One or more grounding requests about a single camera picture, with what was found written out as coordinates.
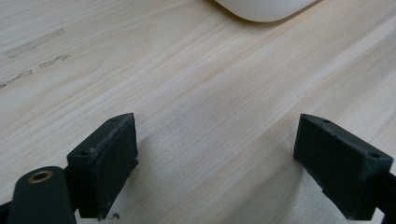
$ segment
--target white object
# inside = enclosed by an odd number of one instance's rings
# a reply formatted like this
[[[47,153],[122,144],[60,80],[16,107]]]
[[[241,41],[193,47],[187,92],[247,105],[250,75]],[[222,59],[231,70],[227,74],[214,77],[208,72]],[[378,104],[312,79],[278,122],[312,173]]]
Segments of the white object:
[[[216,0],[248,21],[278,21],[316,0]]]

